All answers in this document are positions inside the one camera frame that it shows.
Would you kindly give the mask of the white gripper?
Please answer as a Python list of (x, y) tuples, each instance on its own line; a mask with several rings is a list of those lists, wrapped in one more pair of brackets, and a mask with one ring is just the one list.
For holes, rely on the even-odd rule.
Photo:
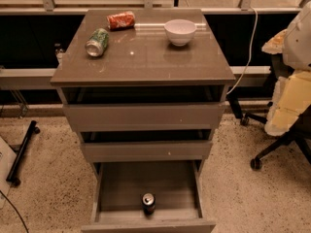
[(272, 106), (264, 130), (268, 135), (288, 132), (298, 117), (311, 105), (311, 1), (284, 29), (268, 40), (261, 50), (269, 54), (282, 52), (286, 65), (296, 70), (275, 84)]

